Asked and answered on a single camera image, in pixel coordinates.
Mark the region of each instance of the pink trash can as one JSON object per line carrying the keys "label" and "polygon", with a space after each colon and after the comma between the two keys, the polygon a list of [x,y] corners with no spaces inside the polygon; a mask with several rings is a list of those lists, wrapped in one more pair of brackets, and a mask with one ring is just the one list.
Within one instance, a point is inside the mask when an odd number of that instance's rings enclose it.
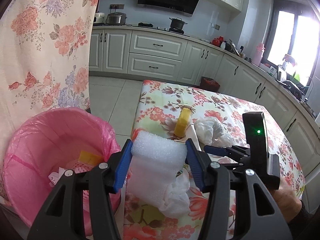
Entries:
{"label": "pink trash can", "polygon": [[[76,173],[90,170],[77,164],[81,151],[107,161],[121,148],[108,122],[79,108],[43,112],[13,134],[4,159],[4,186],[12,206],[29,227],[52,190],[48,178],[51,172],[58,172],[59,167],[75,169]],[[110,194],[110,200],[115,212],[120,192]],[[90,214],[85,210],[84,226],[86,235],[91,235]]]}

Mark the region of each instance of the sleeve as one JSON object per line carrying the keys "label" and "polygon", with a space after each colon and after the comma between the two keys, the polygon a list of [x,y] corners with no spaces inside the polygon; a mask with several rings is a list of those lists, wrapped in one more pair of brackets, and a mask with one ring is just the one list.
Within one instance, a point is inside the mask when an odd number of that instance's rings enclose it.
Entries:
{"label": "sleeve", "polygon": [[302,202],[302,208],[299,214],[288,224],[293,239],[297,239],[297,237],[306,229],[311,218],[312,215],[307,212],[304,203]]}

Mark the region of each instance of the cooking pot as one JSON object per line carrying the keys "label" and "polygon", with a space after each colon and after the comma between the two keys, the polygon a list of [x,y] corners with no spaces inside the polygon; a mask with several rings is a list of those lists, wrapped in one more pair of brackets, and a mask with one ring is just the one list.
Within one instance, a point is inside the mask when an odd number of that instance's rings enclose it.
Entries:
{"label": "cooking pot", "polygon": [[169,18],[171,20],[171,25],[170,27],[176,30],[180,30],[182,31],[183,27],[185,24],[187,24],[186,22],[182,21],[181,18]]}
{"label": "cooking pot", "polygon": [[106,24],[125,25],[126,18],[127,18],[127,15],[125,13],[120,13],[120,12],[110,13],[107,16]]}

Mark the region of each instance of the pressure cooker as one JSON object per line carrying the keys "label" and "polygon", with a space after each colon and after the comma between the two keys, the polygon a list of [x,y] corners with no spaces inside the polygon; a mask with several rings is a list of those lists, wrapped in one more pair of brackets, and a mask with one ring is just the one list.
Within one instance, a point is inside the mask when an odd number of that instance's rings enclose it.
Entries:
{"label": "pressure cooker", "polygon": [[121,12],[110,13],[107,16],[106,24],[108,25],[125,25],[127,15]]}

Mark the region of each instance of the white wall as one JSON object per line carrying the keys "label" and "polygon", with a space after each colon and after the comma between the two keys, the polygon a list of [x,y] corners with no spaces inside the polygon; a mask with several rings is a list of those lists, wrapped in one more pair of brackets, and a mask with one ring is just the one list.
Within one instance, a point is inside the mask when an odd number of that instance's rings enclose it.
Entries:
{"label": "white wall", "polygon": [[253,57],[256,47],[264,41],[273,0],[249,0],[238,48],[244,46],[247,57]]}
{"label": "white wall", "polygon": [[[180,14],[167,11],[141,8],[137,6],[138,0],[100,0],[99,11],[106,15],[110,13],[110,4],[124,4],[127,14],[127,23],[138,24],[139,22],[152,23],[154,27],[169,28],[171,18],[181,17],[188,24],[183,27],[185,34],[196,36],[202,39],[212,40],[219,36],[225,36],[230,17],[230,11],[222,8],[211,1],[199,0],[192,17],[185,17]],[[211,23],[220,25],[220,30],[211,27]]]}

